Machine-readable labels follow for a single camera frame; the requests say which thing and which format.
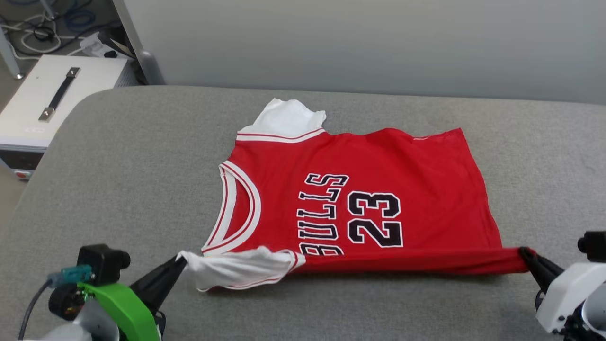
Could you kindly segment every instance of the white jersey trim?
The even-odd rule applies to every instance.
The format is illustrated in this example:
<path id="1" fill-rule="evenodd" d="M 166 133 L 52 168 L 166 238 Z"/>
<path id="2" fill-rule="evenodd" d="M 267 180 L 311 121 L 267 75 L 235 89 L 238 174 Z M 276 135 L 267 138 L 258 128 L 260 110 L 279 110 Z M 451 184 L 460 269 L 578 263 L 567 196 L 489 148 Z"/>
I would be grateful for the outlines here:
<path id="1" fill-rule="evenodd" d="M 225 233 L 229 228 L 231 217 L 233 216 L 233 209 L 236 206 L 237 190 L 236 190 L 236 178 L 231 173 L 226 173 L 223 168 L 219 167 L 221 174 L 221 183 L 223 184 L 223 199 L 221 201 L 221 210 L 217 216 L 217 222 L 210 233 L 210 237 L 204 244 L 203 248 L 206 248 L 213 243 L 217 244 L 223 241 Z"/>
<path id="2" fill-rule="evenodd" d="M 259 133 L 243 133 L 238 132 L 236 140 L 238 141 L 269 141 L 269 142 L 282 142 L 282 143 L 298 143 L 301 141 L 309 140 L 312 137 L 316 137 L 321 133 L 326 132 L 323 128 L 318 128 L 311 132 L 307 132 L 297 137 L 286 137 L 280 135 L 269 135 Z"/>
<path id="3" fill-rule="evenodd" d="M 202 252 L 205 255 L 222 254 L 224 252 L 231 251 L 232 249 L 241 245 L 253 234 L 259 223 L 259 218 L 261 217 L 261 198 L 259 195 L 259 191 L 257 190 L 255 184 L 248 177 L 248 175 L 246 175 L 246 173 L 240 167 L 236 166 L 231 161 L 225 161 L 220 164 L 219 167 L 225 172 L 226 175 L 230 174 L 236 181 L 242 184 L 242 186 L 248 193 L 248 199 L 250 200 L 250 210 L 248 212 L 248 217 L 246 218 L 246 221 L 244 222 L 242 227 L 231 236 L 219 241 L 217 240 L 217 235 L 222 235 L 223 237 L 225 237 L 225 234 L 227 233 L 227 229 L 229 228 L 229 224 L 231 221 L 231 215 L 229 216 L 230 220 L 227 220 L 226 216 L 224 216 L 222 221 L 217 225 L 216 231 L 213 230 L 213 233 L 211 234 L 211 238 L 213 234 L 215 235 L 214 239 L 209 239 L 210 241 L 208 241 L 206 245 L 202 247 Z M 232 194 L 230 192 L 224 192 L 224 195 L 227 198 L 225 201 L 226 203 L 233 202 L 235 205 L 235 199 L 231 198 Z"/>
<path id="4" fill-rule="evenodd" d="M 324 132 L 325 111 L 311 111 L 298 100 L 274 98 L 255 122 L 242 128 L 236 140 L 297 143 Z"/>

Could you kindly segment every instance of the electrical cord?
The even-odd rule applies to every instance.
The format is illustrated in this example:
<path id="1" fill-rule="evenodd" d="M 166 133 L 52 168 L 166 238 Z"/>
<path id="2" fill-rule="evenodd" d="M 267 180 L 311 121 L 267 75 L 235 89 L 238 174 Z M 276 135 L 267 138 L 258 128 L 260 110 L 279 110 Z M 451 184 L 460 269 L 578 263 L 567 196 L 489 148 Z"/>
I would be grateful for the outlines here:
<path id="1" fill-rule="evenodd" d="M 115 21 L 110 21 L 106 24 L 102 24 L 102 25 L 94 25 L 91 26 L 87 29 L 84 29 L 82 31 L 80 31 L 77 35 L 75 36 L 59 36 L 56 34 L 56 21 L 60 18 L 65 17 L 66 15 L 70 15 L 70 13 L 73 13 L 74 11 L 77 11 L 87 5 L 89 5 L 92 2 L 92 0 L 89 0 L 87 2 L 85 2 L 84 4 L 80 5 L 80 6 L 72 6 L 73 9 L 68 10 L 66 13 L 64 13 L 63 15 L 59 15 L 57 18 L 55 19 L 50 19 L 48 17 L 46 17 L 46 14 L 43 12 L 40 15 L 34 15 L 32 17 L 27 18 L 24 21 L 9 21 L 6 20 L 5 18 L 3 18 L 2 16 L 0 16 L 0 18 L 2 19 L 3 22 L 5 23 L 9 23 L 9 22 L 17 22 L 16 25 L 10 26 L 10 25 L 0 25 L 1 27 L 5 28 L 8 30 L 6 36 L 7 36 L 7 40 L 8 43 L 13 51 L 13 55 L 15 56 L 15 58 L 17 59 L 21 59 L 21 60 L 27 60 L 27 59 L 39 59 L 38 57 L 41 55 L 44 55 L 46 53 L 53 53 L 53 52 L 57 52 L 59 50 L 62 50 L 63 48 L 67 47 L 68 45 L 70 45 L 71 43 L 73 43 L 74 41 L 76 41 L 77 39 L 84 39 L 82 36 L 94 31 L 94 30 L 99 30 L 102 29 L 104 27 L 111 27 L 114 23 L 120 23 L 120 21 L 115 20 Z M 41 22 L 39 24 L 34 24 L 31 22 L 31 20 L 34 20 L 36 18 L 41 18 Z M 52 25 L 52 28 L 49 28 L 47 26 L 44 26 L 44 24 L 46 23 L 50 23 Z M 22 29 L 20 28 L 20 26 L 27 24 L 30 26 L 31 29 Z M 34 53 L 30 53 L 30 52 L 25 52 L 19 48 L 17 48 L 15 46 L 15 44 L 12 41 L 11 38 L 11 33 L 15 33 L 15 32 L 25 32 L 25 34 L 21 37 L 21 44 L 26 48 L 29 49 L 31 51 L 34 51 Z M 25 41 L 28 37 L 30 36 L 34 36 L 34 38 L 36 38 L 39 41 L 50 41 L 53 38 L 56 38 L 57 42 L 53 45 L 53 47 L 49 48 L 49 49 L 45 49 L 45 50 L 39 50 L 36 49 L 30 45 L 27 44 L 27 42 Z M 61 39 L 69 39 L 67 42 L 63 43 L 61 41 Z"/>
<path id="2" fill-rule="evenodd" d="M 6 2 L 8 2 L 11 5 L 15 5 L 15 6 L 30 6 L 33 4 L 36 4 L 38 2 L 40 2 L 39 0 L 31 0 L 31 1 L 15 1 L 15 0 L 6 0 Z"/>
<path id="3" fill-rule="evenodd" d="M 40 298 L 40 295 L 42 295 L 42 292 L 46 290 L 46 288 L 48 288 L 52 283 L 53 280 L 48 279 L 46 282 L 44 282 L 40 289 L 38 289 L 38 291 L 32 298 L 30 305 L 27 307 L 27 310 L 25 310 L 25 316 L 23 317 L 23 322 L 21 322 L 21 328 L 19 329 L 19 336 L 17 340 L 23 340 L 23 338 L 25 337 L 25 328 L 27 327 L 27 322 L 30 320 L 30 315 L 32 314 L 34 305 L 36 304 L 36 301 L 38 301 L 38 298 Z"/>
<path id="4" fill-rule="evenodd" d="M 74 51 L 71 51 L 70 53 L 66 54 L 66 56 L 73 56 L 73 55 L 75 55 L 76 53 L 78 53 L 78 52 L 80 52 L 82 50 L 84 50 L 84 48 L 83 47 L 79 47 L 79 48 L 75 49 Z"/>
<path id="5" fill-rule="evenodd" d="M 97 19 L 97 16 L 93 12 L 84 9 L 78 10 L 76 9 L 77 6 L 78 0 L 74 0 L 72 6 L 64 16 L 65 26 L 72 32 L 81 32 L 86 27 L 92 25 Z"/>

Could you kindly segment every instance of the gray table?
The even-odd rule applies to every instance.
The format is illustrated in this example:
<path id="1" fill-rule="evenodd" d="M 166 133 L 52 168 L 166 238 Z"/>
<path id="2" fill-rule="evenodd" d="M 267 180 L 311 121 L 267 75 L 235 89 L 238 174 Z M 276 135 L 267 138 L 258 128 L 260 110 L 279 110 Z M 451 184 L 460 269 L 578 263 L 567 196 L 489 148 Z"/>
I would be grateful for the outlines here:
<path id="1" fill-rule="evenodd" d="M 0 236 L 0 339 L 14 339 L 48 272 L 80 246 L 130 252 L 131 283 L 178 251 L 198 250 L 221 205 L 217 165 L 238 129 L 273 98 L 326 110 L 330 133 L 386 126 L 413 135 L 462 127 L 485 178 L 504 246 L 528 245 L 561 266 L 576 240 L 604 229 L 606 107 L 349 93 L 135 87 L 78 104 Z M 530 274 L 294 275 L 276 285 L 202 294 L 181 278 L 162 310 L 166 340 L 557 340 L 534 319 Z M 61 321 L 42 296 L 28 327 Z"/>

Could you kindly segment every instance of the red jersey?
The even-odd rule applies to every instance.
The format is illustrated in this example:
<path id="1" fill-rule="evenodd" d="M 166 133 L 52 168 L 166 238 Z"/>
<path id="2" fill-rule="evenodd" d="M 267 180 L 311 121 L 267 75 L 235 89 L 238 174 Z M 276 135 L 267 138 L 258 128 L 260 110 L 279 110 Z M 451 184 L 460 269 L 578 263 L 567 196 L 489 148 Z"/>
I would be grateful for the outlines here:
<path id="1" fill-rule="evenodd" d="M 527 270 L 518 248 L 501 246 L 463 131 L 331 135 L 324 118 L 274 100 L 238 132 L 220 165 L 223 204 L 205 256 L 264 247 L 290 257 L 288 272 Z"/>

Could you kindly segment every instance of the white box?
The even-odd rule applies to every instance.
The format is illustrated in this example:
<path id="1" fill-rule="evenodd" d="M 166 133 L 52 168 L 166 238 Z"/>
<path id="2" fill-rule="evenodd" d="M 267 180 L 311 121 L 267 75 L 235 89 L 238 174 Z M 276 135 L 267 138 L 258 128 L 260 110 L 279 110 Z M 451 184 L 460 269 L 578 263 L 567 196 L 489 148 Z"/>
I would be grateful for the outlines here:
<path id="1" fill-rule="evenodd" d="M 79 72 L 54 113 L 39 120 L 74 67 Z M 135 85 L 126 59 L 43 55 L 0 113 L 0 164 L 28 180 L 77 103 L 102 90 Z"/>

